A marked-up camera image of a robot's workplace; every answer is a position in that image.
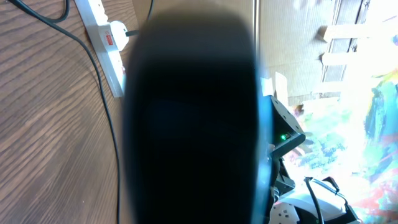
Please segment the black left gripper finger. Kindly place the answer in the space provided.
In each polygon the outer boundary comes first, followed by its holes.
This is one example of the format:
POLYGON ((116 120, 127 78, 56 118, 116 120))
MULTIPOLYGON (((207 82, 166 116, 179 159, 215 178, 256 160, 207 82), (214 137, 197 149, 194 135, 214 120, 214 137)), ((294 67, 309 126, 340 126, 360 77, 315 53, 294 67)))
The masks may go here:
POLYGON ((167 11, 140 30, 123 104, 134 223, 256 223, 252 38, 235 13, 167 11))

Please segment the Samsung Galaxy smartphone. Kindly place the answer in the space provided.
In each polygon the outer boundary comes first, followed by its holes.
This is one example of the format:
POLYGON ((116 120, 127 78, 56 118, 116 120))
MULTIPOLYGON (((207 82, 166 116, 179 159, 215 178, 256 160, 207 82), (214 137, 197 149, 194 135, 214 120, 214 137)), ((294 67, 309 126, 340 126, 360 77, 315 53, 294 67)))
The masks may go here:
POLYGON ((260 96, 259 139, 256 148, 256 184, 251 224, 264 223, 271 194, 272 157, 270 144, 273 138, 272 103, 269 96, 260 96))

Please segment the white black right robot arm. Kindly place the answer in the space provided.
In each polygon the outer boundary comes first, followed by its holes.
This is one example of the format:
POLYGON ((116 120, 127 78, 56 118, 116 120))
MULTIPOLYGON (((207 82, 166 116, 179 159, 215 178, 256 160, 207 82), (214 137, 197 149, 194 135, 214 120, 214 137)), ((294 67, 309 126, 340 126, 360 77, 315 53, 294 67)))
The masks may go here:
POLYGON ((271 113, 272 158, 271 192, 265 223, 355 224, 360 219, 341 194, 334 178, 318 180, 304 177, 297 187, 284 165, 283 156, 306 140, 306 135, 292 113, 274 96, 265 96, 271 113))

